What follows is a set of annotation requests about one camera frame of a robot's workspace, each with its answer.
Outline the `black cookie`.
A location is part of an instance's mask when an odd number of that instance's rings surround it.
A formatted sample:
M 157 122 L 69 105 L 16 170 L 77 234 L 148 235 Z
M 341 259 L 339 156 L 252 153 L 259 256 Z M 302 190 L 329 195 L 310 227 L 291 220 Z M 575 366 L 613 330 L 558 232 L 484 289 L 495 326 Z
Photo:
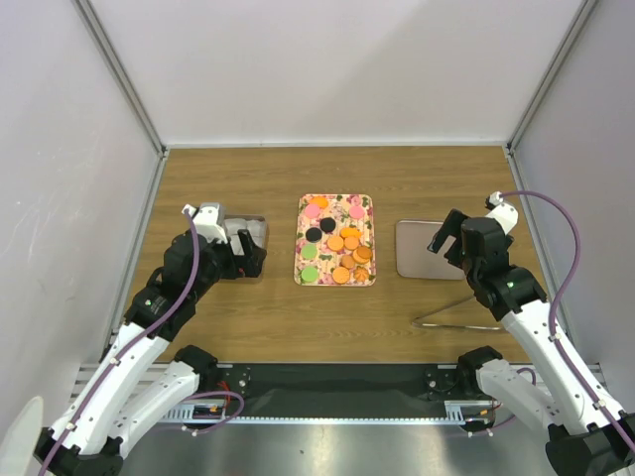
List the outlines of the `black cookie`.
M 317 227 L 311 227 L 306 232 L 306 239 L 311 243 L 319 242 L 321 238 L 322 232 Z
M 326 217 L 319 222 L 319 227 L 324 233 L 331 233 L 336 227 L 336 222 L 333 218 Z

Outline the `metal tongs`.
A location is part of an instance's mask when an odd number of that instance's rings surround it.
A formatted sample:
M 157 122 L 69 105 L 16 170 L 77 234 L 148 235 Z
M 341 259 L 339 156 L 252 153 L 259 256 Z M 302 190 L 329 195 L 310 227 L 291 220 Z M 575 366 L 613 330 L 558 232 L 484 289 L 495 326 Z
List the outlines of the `metal tongs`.
M 487 323 L 479 317 L 478 305 L 473 296 L 462 297 L 425 311 L 412 319 L 411 326 L 416 329 L 502 331 L 501 326 Z

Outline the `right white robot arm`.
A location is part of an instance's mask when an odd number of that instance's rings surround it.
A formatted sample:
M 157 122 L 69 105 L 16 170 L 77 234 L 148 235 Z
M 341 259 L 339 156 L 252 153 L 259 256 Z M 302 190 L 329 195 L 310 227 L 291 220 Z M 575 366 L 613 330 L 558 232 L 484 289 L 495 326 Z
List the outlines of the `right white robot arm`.
M 634 416 L 605 390 L 558 324 L 549 323 L 547 295 L 527 269 L 509 261 L 510 231 L 518 222 L 508 203 L 483 217 L 449 212 L 428 246 L 445 241 L 448 263 L 461 269 L 476 300 L 530 357 L 545 385 L 527 381 L 493 348 L 458 359 L 458 390 L 502 403 L 526 427 L 546 438 L 547 458 L 559 475 L 611 475 L 634 463 Z

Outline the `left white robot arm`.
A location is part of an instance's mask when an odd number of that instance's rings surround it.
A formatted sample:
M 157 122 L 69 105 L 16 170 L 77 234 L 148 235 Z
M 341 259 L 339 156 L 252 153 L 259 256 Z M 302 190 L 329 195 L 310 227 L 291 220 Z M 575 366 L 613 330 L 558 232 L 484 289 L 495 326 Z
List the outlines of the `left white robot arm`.
M 224 408 L 244 402 L 220 386 L 216 358 L 194 345 L 179 350 L 145 391 L 135 389 L 213 285 L 261 275 L 265 241 L 266 232 L 254 223 L 225 242 L 193 229 L 173 240 L 163 265 L 134 296 L 95 373 L 69 409 L 43 428 L 34 450 L 42 474 L 116 475 L 134 445 L 172 407 L 196 398 L 216 398 Z

